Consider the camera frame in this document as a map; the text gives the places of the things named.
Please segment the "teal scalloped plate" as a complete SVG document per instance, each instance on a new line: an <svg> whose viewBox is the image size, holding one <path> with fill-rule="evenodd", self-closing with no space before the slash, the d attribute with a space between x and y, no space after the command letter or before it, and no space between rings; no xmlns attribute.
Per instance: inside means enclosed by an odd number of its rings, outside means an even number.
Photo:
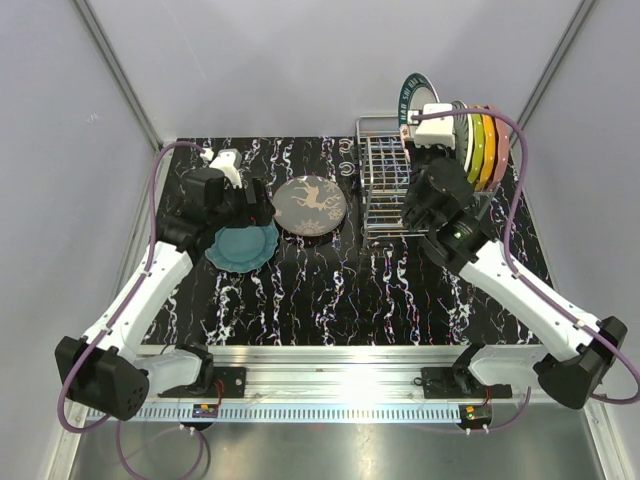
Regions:
<svg viewBox="0 0 640 480"><path fill-rule="evenodd" d="M273 257L278 243L279 231L273 221L265 226L223 228L205 251L205 258L218 270L249 273Z"/></svg>

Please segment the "white blue striped plate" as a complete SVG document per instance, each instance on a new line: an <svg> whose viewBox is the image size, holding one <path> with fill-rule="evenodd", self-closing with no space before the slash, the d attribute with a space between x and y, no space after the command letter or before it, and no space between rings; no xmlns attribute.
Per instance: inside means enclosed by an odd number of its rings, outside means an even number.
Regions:
<svg viewBox="0 0 640 480"><path fill-rule="evenodd" d="M454 115L453 127L455 135L455 156L465 173L468 174L471 167L474 145L472 115L470 113Z"/></svg>

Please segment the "green dotted plate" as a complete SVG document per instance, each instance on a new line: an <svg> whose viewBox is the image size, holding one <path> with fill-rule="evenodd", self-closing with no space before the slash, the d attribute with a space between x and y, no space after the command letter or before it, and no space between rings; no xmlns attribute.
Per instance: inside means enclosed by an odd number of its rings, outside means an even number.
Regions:
<svg viewBox="0 0 640 480"><path fill-rule="evenodd" d="M468 171L467 180L475 185L480 177L480 172L484 163L484 150L485 150L485 132L483 117L480 114L473 113L472 127L473 127L473 148L471 165Z"/></svg>

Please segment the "teal lettered plate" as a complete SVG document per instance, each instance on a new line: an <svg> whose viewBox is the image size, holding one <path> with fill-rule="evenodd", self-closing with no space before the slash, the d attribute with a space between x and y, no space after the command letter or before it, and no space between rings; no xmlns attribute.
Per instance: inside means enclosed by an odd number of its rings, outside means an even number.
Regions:
<svg viewBox="0 0 640 480"><path fill-rule="evenodd" d="M412 113L422 114L425 104L439 102L435 87L425 75L419 72L410 74L402 84L397 104L400 130L412 138L417 129L417 123L411 119Z"/></svg>

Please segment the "orange dotted plate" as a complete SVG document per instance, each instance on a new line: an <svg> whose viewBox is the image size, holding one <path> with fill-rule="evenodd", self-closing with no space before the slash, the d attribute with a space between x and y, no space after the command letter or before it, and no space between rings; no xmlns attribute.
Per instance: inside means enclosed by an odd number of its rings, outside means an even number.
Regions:
<svg viewBox="0 0 640 480"><path fill-rule="evenodd" d="M494 120L489 115L482 115L481 118L484 128L484 160L476 183L477 191L485 191L488 188L495 167L497 150L497 134Z"/></svg>

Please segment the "pink dotted plate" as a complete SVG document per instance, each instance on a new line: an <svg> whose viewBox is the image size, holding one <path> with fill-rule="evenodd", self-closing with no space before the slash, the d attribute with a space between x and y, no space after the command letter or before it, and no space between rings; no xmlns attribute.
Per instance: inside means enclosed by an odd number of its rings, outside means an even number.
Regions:
<svg viewBox="0 0 640 480"><path fill-rule="evenodd" d="M503 180L510 154L509 126L497 117L494 117L493 121L496 130L496 161L488 186L490 191L495 191Z"/></svg>

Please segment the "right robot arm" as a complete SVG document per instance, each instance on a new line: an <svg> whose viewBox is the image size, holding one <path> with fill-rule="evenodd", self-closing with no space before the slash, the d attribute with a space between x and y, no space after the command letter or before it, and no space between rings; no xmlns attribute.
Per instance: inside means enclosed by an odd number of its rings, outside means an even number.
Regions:
<svg viewBox="0 0 640 480"><path fill-rule="evenodd" d="M490 222L470 212L473 188L446 148L408 145L405 156L411 174L404 226L423 232L421 247L435 265L496 300L545 349L531 359L478 349L453 372L454 388L475 397L488 385L537 385L557 403L583 408L621 360L627 326L614 316L599 319L578 308L517 262Z"/></svg>

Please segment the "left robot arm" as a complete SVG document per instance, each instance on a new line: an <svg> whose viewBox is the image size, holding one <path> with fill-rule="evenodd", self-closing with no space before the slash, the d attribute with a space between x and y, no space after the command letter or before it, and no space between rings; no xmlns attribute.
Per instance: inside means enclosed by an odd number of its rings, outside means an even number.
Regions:
<svg viewBox="0 0 640 480"><path fill-rule="evenodd" d="M271 225L275 209L263 180L232 180L222 167L191 171L180 206L156 225L147 257L108 310L78 337L55 349L62 381L58 403L72 400L126 421L146 398L175 389L194 397L217 383L214 360L202 345L177 345L147 359L138 352L171 292L226 233Z"/></svg>

